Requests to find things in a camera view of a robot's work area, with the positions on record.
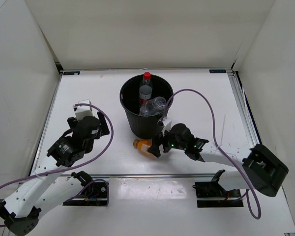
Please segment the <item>orange juice bottle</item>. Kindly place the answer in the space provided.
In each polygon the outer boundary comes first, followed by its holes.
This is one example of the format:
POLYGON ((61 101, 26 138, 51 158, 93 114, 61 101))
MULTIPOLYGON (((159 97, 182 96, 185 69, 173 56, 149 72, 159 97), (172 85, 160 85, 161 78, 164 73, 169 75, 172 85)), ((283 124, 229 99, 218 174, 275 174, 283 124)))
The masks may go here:
POLYGON ((133 147, 136 148, 141 154, 146 156, 153 156, 152 153, 148 152, 148 149, 151 147, 152 142, 149 140, 139 140, 135 139, 133 141, 133 147))

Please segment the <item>tall clear crushed bottle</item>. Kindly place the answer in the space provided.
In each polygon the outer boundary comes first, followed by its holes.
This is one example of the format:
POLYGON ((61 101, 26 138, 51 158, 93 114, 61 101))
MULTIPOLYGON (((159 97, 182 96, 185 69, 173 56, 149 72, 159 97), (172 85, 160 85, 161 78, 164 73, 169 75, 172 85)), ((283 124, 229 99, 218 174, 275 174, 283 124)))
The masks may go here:
POLYGON ((166 99, 164 97, 158 96, 144 103, 140 107, 140 113, 146 113, 146 112, 151 112, 155 114, 161 113, 165 110, 166 104, 167 104, 166 99))

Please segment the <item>red label clear bottle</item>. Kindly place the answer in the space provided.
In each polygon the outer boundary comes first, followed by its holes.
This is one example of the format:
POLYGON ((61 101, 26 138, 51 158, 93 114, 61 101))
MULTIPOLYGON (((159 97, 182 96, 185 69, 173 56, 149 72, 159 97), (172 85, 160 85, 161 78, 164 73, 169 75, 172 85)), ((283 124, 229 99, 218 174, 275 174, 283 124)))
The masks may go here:
POLYGON ((143 78, 141 79, 140 86, 139 86, 139 104, 142 106, 144 103, 149 101, 152 96, 152 79, 151 73, 145 72, 143 74, 143 78))

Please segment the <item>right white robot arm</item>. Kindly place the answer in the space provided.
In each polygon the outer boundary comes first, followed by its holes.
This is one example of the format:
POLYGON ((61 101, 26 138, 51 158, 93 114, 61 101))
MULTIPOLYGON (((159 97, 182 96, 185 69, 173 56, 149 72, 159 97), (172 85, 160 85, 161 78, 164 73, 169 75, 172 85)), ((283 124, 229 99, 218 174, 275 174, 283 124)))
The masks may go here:
POLYGON ((170 129, 164 128, 154 136, 147 151, 160 157, 160 146, 164 153, 179 149, 194 161, 239 168, 238 171, 216 174, 218 180, 211 184, 211 191, 218 197, 233 189, 248 188, 247 180, 255 190, 268 197, 275 197, 289 172, 288 167, 264 145, 257 144, 250 149, 228 147, 222 150, 209 140, 195 137, 182 123, 170 129))

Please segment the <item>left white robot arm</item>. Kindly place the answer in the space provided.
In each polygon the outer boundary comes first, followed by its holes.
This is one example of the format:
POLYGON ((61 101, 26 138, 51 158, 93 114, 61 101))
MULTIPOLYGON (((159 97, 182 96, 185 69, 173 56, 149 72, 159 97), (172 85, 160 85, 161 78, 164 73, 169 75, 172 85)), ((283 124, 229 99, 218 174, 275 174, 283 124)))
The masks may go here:
POLYGON ((59 187, 51 187, 62 172, 72 170, 76 161, 92 151, 95 140, 113 135, 112 123, 103 112, 95 117, 90 110, 76 111, 67 122, 69 130, 48 149, 35 174, 23 181, 13 194, 0 199, 0 218, 16 236, 29 234, 47 212, 71 199, 108 196, 108 183, 103 182, 102 192, 99 181, 84 171, 72 172, 59 187))

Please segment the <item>black plastic waste bin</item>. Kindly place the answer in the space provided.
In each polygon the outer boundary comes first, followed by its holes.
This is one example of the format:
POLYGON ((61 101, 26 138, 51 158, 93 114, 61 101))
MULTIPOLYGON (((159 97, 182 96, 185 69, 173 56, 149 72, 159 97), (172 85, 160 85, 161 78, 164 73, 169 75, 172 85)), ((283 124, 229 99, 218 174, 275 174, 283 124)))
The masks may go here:
MULTIPOLYGON (((139 114, 139 86, 143 75, 137 75, 127 80, 120 89, 119 100, 125 110, 125 114, 132 133, 141 139, 151 139, 162 130, 157 123, 162 114, 142 116, 139 114)), ((158 96, 169 99, 173 95, 171 85, 162 77, 152 74, 152 98, 158 96)))

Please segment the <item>front aluminium rail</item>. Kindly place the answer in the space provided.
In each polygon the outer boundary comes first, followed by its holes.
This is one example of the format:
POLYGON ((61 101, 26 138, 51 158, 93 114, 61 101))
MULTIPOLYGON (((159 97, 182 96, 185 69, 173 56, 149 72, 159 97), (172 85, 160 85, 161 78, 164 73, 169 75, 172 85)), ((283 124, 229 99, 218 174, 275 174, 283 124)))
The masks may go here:
POLYGON ((113 177, 124 177, 124 178, 183 178, 183 177, 213 177, 215 173, 204 173, 204 174, 88 174, 92 178, 113 178, 113 177))

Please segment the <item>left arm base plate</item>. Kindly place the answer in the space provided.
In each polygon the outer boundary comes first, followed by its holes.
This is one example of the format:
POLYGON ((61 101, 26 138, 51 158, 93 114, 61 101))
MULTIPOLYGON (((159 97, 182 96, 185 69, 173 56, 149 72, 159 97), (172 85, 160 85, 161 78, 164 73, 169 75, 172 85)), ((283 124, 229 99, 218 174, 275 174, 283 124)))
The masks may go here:
POLYGON ((104 179, 95 179, 81 194, 63 202, 62 205, 75 207, 107 207, 109 205, 109 183, 104 179))

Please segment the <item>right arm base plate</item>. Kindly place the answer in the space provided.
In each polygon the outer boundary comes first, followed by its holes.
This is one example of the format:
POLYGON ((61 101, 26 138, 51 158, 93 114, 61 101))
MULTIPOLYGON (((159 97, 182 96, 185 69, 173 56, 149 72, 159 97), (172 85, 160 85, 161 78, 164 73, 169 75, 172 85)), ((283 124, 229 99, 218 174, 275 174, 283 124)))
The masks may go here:
POLYGON ((192 185, 197 198, 197 208, 243 207, 239 189, 225 190, 217 182, 195 182, 192 185))

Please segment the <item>right aluminium frame rail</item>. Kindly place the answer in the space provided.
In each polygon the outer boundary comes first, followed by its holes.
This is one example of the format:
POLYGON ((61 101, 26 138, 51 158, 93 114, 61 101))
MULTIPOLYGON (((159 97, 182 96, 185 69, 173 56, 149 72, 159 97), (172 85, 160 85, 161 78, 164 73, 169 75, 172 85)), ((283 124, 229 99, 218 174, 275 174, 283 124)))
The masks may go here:
POLYGON ((227 70, 229 81, 233 90, 236 104, 240 113, 240 117, 244 126, 250 147, 261 144, 261 138, 255 123, 255 119, 251 112, 245 90, 239 77, 238 71, 227 70))

